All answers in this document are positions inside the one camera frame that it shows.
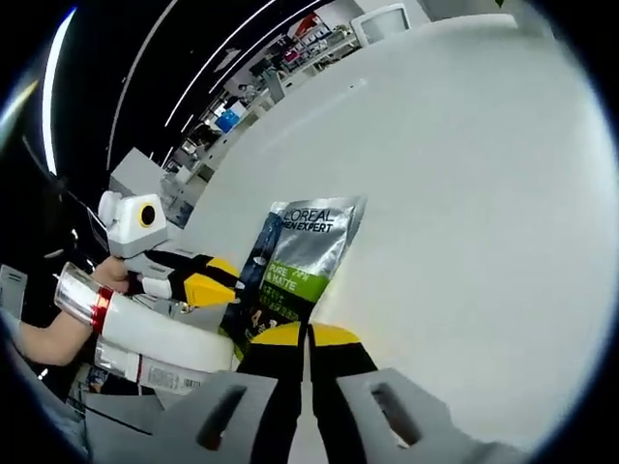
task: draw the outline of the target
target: black ceiling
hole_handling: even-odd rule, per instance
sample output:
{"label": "black ceiling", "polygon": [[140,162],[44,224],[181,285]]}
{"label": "black ceiling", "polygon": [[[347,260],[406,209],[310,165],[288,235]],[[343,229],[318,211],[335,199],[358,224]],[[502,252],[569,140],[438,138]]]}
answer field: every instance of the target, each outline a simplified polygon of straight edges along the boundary
{"label": "black ceiling", "polygon": [[[54,151],[59,175],[93,206],[107,184],[107,146],[124,79],[169,3],[85,2],[77,7],[64,40],[52,102]],[[181,128],[189,116],[202,113],[212,98],[208,91],[221,75],[214,74],[214,69],[225,56],[225,49],[246,50],[310,0],[277,0],[244,27],[205,69],[165,127],[172,108],[206,60],[265,3],[267,0],[176,2],[149,42],[130,81],[112,145],[112,168],[131,147],[146,154],[154,152],[153,159],[161,161],[170,146],[180,143]],[[321,1],[307,12],[326,3]]]}

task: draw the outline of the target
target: white countertop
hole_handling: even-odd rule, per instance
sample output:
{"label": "white countertop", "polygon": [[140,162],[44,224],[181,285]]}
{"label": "white countertop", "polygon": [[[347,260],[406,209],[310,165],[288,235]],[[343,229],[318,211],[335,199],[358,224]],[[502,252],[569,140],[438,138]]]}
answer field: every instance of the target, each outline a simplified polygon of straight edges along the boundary
{"label": "white countertop", "polygon": [[273,201],[365,194],[316,317],[465,432],[533,449],[586,387],[615,303],[615,151],[567,56],[503,15],[363,48],[244,133],[183,241],[240,268]]}

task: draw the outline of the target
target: silver product package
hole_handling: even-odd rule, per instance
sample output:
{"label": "silver product package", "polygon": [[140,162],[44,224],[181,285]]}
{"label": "silver product package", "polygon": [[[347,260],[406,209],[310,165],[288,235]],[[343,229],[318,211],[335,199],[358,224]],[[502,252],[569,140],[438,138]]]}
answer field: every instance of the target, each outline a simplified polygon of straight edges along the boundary
{"label": "silver product package", "polygon": [[362,197],[271,206],[241,272],[246,285],[241,301],[230,304],[221,321],[237,356],[242,358],[251,340],[265,330],[310,319],[359,229],[364,209]]}

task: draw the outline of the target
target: green label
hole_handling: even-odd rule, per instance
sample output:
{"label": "green label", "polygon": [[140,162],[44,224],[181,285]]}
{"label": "green label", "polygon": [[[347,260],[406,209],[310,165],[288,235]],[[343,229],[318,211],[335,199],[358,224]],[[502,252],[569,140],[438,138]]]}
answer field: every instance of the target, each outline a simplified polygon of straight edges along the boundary
{"label": "green label", "polygon": [[311,303],[318,301],[329,283],[329,279],[322,275],[309,274],[276,262],[269,264],[264,279]]}

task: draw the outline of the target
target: human hand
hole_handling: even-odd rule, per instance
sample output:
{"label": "human hand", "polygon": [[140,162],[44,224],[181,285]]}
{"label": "human hand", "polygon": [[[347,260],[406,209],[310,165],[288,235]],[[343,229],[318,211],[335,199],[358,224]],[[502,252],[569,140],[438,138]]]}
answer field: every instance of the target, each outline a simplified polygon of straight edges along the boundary
{"label": "human hand", "polygon": [[129,290],[127,267],[122,259],[113,256],[106,258],[97,266],[91,277],[115,292],[127,293]]}

